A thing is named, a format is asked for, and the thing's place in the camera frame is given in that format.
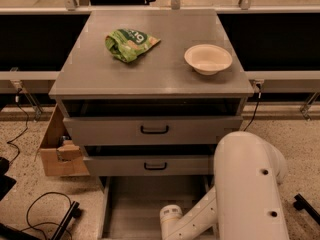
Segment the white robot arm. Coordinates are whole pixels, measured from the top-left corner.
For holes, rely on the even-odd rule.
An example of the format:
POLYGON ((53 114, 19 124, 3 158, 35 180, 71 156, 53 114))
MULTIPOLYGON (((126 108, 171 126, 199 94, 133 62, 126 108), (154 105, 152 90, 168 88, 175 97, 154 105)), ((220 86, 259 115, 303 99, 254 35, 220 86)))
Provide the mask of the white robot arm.
POLYGON ((278 185, 287 173, 282 153, 259 136, 232 132, 218 143, 214 185, 184 214, 160 211, 162 240, 194 240, 213 226, 219 240, 290 240, 278 185))

